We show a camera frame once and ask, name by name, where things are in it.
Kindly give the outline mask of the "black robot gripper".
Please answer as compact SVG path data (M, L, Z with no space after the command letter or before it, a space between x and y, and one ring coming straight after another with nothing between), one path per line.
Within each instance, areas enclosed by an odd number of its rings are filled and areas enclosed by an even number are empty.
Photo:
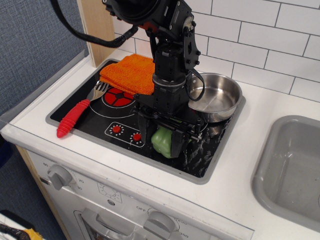
M151 142L158 125L174 130L171 135L171 157L177 158L190 140L200 138L203 121L188 107L191 81L155 81L151 95L134 95L134 108L141 140Z

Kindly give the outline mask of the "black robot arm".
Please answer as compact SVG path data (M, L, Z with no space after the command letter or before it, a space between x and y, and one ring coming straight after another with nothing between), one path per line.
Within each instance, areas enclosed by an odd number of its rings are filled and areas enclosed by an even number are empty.
M149 37L154 92L134 95L138 127L142 141L154 148L158 127L171 131L170 148L162 154L177 158L190 140L199 139L203 124L188 108L201 54L192 10L183 0L106 0L104 5L112 16L144 29Z

